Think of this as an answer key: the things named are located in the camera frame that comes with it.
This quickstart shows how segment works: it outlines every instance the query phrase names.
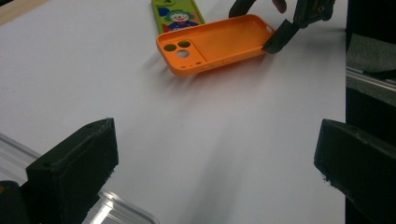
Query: green phone case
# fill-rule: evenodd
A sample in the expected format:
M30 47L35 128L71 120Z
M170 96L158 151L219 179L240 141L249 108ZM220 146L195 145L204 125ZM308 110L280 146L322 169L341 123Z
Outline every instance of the green phone case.
M194 0L151 0L160 34L204 24Z

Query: white table surface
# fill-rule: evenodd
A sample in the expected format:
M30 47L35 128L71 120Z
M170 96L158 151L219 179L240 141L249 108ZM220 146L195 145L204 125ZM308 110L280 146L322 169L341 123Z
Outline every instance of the white table surface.
M196 0L206 22L233 0ZM249 11L278 27L270 0ZM0 133L45 153L114 118L106 188L176 223L344 223L314 164L322 119L345 119L347 1L278 54L174 77L149 0L50 0L0 27Z

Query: robotic arm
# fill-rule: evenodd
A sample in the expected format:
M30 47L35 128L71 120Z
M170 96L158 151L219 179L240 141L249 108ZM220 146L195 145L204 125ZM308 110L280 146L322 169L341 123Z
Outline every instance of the robotic arm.
M230 9L229 17L242 16L248 13L256 0L236 0ZM298 0L294 11L293 23L284 20L273 36L262 46L268 53L278 53L300 29L315 21L328 21L332 17L335 0Z

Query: orange plastic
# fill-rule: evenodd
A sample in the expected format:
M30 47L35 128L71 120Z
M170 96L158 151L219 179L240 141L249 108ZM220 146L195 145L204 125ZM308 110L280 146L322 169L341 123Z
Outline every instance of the orange plastic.
M186 77L265 54L262 45L274 32L260 17L246 15L159 35L157 47L170 70Z

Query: human hand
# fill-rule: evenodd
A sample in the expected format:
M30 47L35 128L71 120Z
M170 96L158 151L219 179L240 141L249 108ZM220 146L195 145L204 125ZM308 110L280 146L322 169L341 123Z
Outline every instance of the human hand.
M285 0L273 0L274 5L280 13L284 13L287 8L287 4Z

